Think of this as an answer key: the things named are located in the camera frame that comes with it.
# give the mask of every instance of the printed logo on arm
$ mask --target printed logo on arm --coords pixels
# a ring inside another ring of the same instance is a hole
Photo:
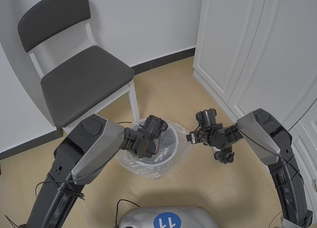
[[[182,222],[178,215],[171,212],[164,212],[156,216],[154,228],[180,228]]]

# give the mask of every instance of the wall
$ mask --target wall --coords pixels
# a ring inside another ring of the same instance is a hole
[[[22,87],[1,44],[0,93],[0,153],[55,130]]]
[[[24,51],[18,35],[18,19],[11,0],[0,0],[0,43],[20,83],[42,114],[53,124],[31,58]]]
[[[40,0],[12,0],[17,19]],[[89,0],[91,26],[99,46],[134,66],[196,45],[201,0]],[[78,24],[36,51],[55,58],[52,67],[89,46]],[[61,38],[67,43],[60,43]]]

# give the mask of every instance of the black baseboard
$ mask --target black baseboard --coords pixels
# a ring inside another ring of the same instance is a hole
[[[31,141],[28,141],[26,143],[22,143],[14,148],[11,148],[9,150],[1,152],[0,153],[0,160],[5,159],[5,158],[9,158],[9,157],[16,155],[16,154],[19,154],[23,151],[30,150],[30,149],[37,147],[37,146],[40,146],[44,143],[51,142],[51,141],[58,139],[62,136],[63,136],[63,131],[60,127],[58,127],[56,130],[54,130],[50,133],[39,136],[38,138],[35,138]]]
[[[163,56],[163,57],[160,57],[160,58],[157,58],[154,60],[150,60],[150,61],[142,63],[142,64],[132,66],[132,68],[135,71],[135,75],[137,75],[139,73],[163,66],[165,64],[169,64],[169,63],[181,60],[181,59],[185,59],[187,57],[194,56],[195,49],[196,48],[186,49],[184,51],[180,51],[180,52],[177,52],[174,54],[170,54],[170,55]]]

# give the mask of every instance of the plastic bag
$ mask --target plastic bag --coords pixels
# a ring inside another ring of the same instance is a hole
[[[119,150],[114,156],[119,164],[133,173],[152,179],[162,178],[171,170],[177,167],[184,160],[192,148],[192,144],[187,141],[186,135],[189,132],[181,125],[165,120],[168,128],[161,136],[161,146],[158,154],[151,158],[138,158],[126,150]],[[144,125],[145,119],[138,121]],[[132,129],[137,130],[139,126],[133,124]]]

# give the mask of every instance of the wooden floor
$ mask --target wooden floor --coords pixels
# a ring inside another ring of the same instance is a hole
[[[156,115],[186,129],[197,127],[198,111],[215,108],[217,122],[232,121],[193,77],[193,58],[138,74],[134,78],[141,118]],[[133,119],[128,94],[103,109],[114,122]],[[43,181],[62,139],[1,161],[0,228],[10,228],[8,215],[18,225],[26,223],[35,201],[35,185]],[[63,228],[114,227],[116,203],[124,198],[141,206],[196,205],[206,208],[222,228],[267,228],[281,210],[273,181],[249,145],[233,147],[235,161],[221,164],[211,147],[194,145],[188,157],[159,180],[137,176],[112,159],[77,200]],[[122,203],[119,218],[131,204]],[[280,215],[270,227],[281,225]]]

